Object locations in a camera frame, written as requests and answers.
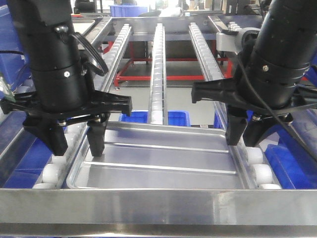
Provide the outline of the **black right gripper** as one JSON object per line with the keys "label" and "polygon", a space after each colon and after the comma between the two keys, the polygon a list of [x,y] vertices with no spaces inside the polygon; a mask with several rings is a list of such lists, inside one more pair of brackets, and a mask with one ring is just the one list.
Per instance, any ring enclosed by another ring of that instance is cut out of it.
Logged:
{"label": "black right gripper", "polygon": [[[242,134],[246,146],[256,147],[276,131],[274,117],[317,108],[317,89],[299,82],[248,84],[234,78],[197,82],[192,88],[192,102],[210,99],[226,105],[226,142],[236,146]],[[247,124],[247,111],[256,114],[256,120]]]}

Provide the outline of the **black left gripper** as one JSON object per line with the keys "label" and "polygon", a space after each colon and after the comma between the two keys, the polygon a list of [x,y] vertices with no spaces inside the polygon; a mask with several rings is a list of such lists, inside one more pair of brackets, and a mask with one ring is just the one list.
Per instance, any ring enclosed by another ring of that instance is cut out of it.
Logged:
{"label": "black left gripper", "polygon": [[23,127],[39,138],[57,156],[63,156],[68,148],[63,128],[88,121],[87,138],[92,156],[100,157],[105,148],[105,130],[111,113],[130,115],[132,99],[130,96],[115,95],[94,91],[91,99],[84,105],[65,112],[44,109],[36,92],[15,95],[15,101],[6,98],[0,101],[4,114],[23,111],[26,119]]}

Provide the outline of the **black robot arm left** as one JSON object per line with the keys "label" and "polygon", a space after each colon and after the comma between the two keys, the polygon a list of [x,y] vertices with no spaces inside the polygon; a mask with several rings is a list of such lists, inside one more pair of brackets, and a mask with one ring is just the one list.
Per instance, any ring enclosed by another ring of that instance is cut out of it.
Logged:
{"label": "black robot arm left", "polygon": [[69,1],[10,0],[7,5],[35,91],[2,99],[2,111],[25,112],[24,129],[57,156],[68,148],[64,127],[86,122],[91,154],[101,156],[110,113],[130,114],[131,97],[95,89],[92,73],[104,76],[109,69],[89,41],[75,32]]}

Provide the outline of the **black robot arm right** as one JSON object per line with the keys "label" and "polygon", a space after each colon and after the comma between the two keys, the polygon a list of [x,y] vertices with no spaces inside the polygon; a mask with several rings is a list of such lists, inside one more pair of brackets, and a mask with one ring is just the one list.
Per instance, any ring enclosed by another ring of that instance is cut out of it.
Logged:
{"label": "black robot arm right", "polygon": [[254,147],[274,125],[290,123],[293,112],[317,106],[316,89],[300,86],[316,51],[316,1],[274,0],[257,38],[244,44],[234,76],[195,83],[192,101],[225,103],[227,144],[243,139]]}

